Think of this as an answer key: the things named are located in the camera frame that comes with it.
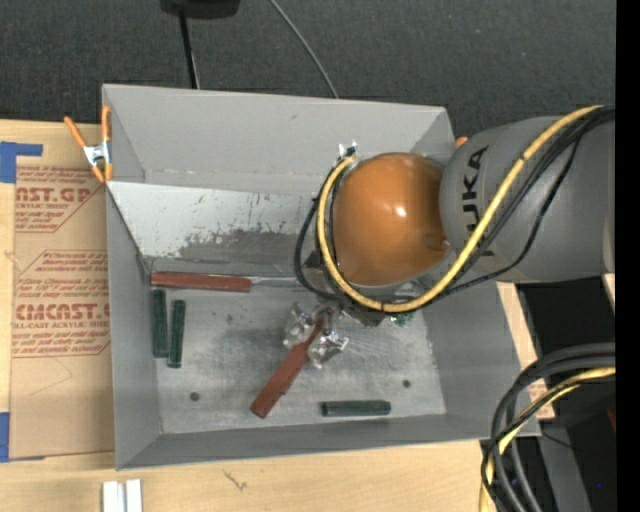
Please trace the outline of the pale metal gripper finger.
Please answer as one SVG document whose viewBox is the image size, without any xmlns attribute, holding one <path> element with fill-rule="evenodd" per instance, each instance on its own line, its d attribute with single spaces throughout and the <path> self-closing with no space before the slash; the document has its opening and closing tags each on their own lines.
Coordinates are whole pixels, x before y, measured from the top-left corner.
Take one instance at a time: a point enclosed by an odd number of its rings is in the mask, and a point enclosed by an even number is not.
<svg viewBox="0 0 640 512">
<path fill-rule="evenodd" d="M 316 369 L 322 369 L 332 357 L 341 354 L 349 344 L 349 337 L 336 331 L 323 331 L 309 345 L 307 355 Z"/>
<path fill-rule="evenodd" d="M 312 315 L 305 312 L 298 303 L 294 303 L 287 316 L 283 345 L 293 349 L 309 338 L 312 329 Z"/>
</svg>

